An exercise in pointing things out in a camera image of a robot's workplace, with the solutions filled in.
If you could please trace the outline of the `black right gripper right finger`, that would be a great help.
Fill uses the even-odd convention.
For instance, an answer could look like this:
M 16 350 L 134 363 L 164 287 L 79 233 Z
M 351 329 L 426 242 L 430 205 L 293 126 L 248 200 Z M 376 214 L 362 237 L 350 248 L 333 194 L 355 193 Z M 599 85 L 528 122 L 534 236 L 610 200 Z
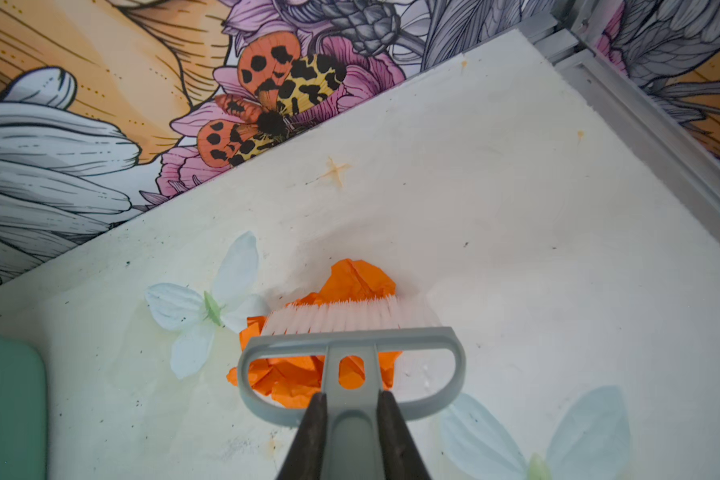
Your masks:
M 386 480 L 430 480 L 406 421 L 390 391 L 378 395 L 376 418 Z

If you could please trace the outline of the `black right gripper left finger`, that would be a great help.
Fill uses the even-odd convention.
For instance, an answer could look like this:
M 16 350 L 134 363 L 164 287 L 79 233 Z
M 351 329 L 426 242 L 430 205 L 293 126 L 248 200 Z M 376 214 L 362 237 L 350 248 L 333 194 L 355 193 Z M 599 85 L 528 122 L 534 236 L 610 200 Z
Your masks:
M 312 396 L 277 480 L 319 480 L 328 429 L 327 395 Z

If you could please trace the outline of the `grey-green hand brush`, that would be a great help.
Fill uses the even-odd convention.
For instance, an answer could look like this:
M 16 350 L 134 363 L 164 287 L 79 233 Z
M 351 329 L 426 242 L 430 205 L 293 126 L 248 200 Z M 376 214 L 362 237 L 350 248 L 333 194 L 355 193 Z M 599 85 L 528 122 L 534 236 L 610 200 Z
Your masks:
M 435 393 L 399 402 L 384 387 L 383 353 L 447 351 L 454 371 Z M 320 357 L 321 386 L 307 407 L 263 399 L 248 379 L 258 360 Z M 408 422 L 449 406 L 465 381 L 466 354 L 422 297 L 287 306 L 273 312 L 237 365 L 243 403 L 260 419 L 293 427 L 281 479 L 427 479 Z

